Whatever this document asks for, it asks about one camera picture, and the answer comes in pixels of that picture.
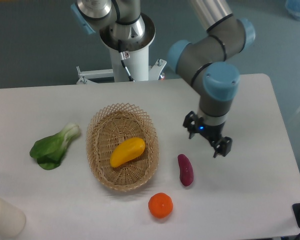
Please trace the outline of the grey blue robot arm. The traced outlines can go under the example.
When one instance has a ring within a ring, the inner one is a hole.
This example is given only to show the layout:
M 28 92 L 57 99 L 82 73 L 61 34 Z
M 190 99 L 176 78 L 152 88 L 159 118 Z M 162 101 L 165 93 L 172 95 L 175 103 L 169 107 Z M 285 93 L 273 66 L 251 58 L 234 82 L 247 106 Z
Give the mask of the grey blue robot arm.
M 227 59 L 248 48 L 256 33 L 250 21 L 233 16 L 225 0 L 193 0 L 191 5 L 207 36 L 197 43 L 177 41 L 166 63 L 200 96 L 198 111 L 188 113 L 183 126 L 190 136 L 207 139 L 215 156 L 226 156 L 232 139 L 222 130 L 240 82 L 238 69 Z M 100 35 L 116 82 L 150 80 L 155 68 L 149 65 L 149 45 L 156 30 L 140 1 L 76 0 L 70 8 L 87 34 Z

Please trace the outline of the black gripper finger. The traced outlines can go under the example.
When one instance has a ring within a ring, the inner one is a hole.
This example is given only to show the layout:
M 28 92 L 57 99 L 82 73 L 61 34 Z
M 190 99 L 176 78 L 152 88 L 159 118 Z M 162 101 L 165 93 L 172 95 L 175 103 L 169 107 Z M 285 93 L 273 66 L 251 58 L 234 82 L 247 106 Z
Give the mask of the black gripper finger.
M 210 145 L 214 149 L 213 157 L 216 158 L 217 156 L 225 157 L 232 148 L 233 140 L 228 136 L 221 136 L 217 140 L 212 140 Z
M 184 118 L 183 127 L 188 131 L 188 138 L 192 139 L 195 134 L 199 132 L 198 130 L 198 116 L 194 111 L 190 111 Z

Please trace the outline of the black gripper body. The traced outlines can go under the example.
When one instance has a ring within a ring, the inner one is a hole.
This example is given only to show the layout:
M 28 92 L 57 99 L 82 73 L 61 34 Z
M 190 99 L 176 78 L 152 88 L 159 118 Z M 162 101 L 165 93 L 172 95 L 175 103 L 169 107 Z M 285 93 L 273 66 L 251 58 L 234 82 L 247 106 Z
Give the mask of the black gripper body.
M 211 145 L 219 144 L 222 139 L 222 130 L 225 123 L 219 125 L 208 125 L 204 123 L 204 119 L 200 117 L 197 122 L 197 132 L 207 139 Z

